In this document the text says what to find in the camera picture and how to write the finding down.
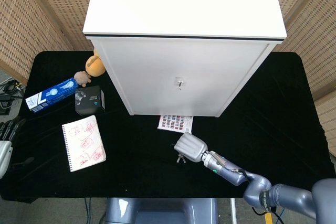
blue box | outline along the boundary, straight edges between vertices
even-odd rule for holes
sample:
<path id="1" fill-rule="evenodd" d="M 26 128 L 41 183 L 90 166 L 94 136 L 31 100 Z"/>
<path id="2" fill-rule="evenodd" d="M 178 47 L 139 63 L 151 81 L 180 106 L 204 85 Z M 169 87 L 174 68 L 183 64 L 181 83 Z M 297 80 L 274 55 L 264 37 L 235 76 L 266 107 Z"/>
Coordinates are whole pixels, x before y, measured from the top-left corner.
<path id="1" fill-rule="evenodd" d="M 75 93 L 77 83 L 74 78 L 66 80 L 49 89 L 34 94 L 26 98 L 28 108 L 34 113 L 43 110 L 56 102 L 63 100 L 65 97 Z"/>

black box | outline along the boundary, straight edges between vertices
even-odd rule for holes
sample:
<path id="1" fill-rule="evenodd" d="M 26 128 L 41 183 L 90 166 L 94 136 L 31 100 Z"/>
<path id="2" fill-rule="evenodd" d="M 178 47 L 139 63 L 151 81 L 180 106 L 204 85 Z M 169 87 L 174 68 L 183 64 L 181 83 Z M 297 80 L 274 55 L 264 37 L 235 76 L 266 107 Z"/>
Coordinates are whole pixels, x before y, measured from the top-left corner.
<path id="1" fill-rule="evenodd" d="M 99 86 L 76 89 L 75 108 L 80 115 L 93 115 L 105 111 L 104 93 Z"/>

black tablecloth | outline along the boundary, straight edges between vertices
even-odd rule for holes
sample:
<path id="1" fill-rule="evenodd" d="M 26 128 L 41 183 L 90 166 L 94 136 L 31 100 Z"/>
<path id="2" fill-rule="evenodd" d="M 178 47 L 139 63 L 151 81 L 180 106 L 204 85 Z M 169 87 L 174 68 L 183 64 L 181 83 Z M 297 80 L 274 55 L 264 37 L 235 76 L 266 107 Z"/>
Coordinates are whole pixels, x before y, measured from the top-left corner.
<path id="1" fill-rule="evenodd" d="M 36 56 L 25 97 L 84 69 L 90 51 L 48 51 Z M 34 197 L 241 197 L 236 187 L 202 163 L 176 163 L 172 144 L 180 133 L 158 130 L 159 116 L 130 116 L 107 73 L 92 78 L 105 93 L 106 112 L 97 115 L 107 160 L 71 173 L 61 125 L 80 119 L 74 97 L 34 114 L 14 143 L 12 163 L 34 161 L 0 180 L 4 199 Z M 335 177 L 301 59 L 271 53 L 219 118 L 195 117 L 193 134 L 209 150 L 283 183 L 311 189 Z"/>

robotic arm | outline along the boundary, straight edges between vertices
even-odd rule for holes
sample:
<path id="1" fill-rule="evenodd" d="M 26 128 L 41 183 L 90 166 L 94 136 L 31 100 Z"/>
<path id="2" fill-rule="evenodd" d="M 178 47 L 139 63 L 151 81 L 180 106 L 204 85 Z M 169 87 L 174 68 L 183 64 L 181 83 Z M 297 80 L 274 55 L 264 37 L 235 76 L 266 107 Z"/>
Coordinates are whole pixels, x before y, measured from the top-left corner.
<path id="1" fill-rule="evenodd" d="M 310 191 L 277 184 L 258 174 L 247 172 L 213 151 L 198 137 L 184 133 L 174 149 L 193 162 L 204 166 L 235 186 L 248 181 L 243 198 L 254 208 L 272 212 L 281 206 L 317 220 L 317 224 L 336 223 L 336 179 L 317 182 Z"/>
<path id="2" fill-rule="evenodd" d="M 21 126 L 26 122 L 25 119 L 20 120 L 17 116 L 13 120 L 0 123 L 0 179 L 8 170 L 9 162 L 13 152 L 12 142 L 15 140 Z M 22 163 L 12 164 L 12 167 L 24 166 L 30 163 L 33 158 L 28 158 Z"/>

spiral notebook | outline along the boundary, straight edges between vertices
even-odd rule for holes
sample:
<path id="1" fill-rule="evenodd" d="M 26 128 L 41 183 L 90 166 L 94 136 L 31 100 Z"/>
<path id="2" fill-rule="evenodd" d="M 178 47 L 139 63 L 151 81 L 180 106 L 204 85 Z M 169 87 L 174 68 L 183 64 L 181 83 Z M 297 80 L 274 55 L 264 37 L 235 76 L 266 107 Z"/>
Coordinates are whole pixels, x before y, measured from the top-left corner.
<path id="1" fill-rule="evenodd" d="M 71 172 L 106 160 L 94 115 L 64 124 L 62 128 Z"/>

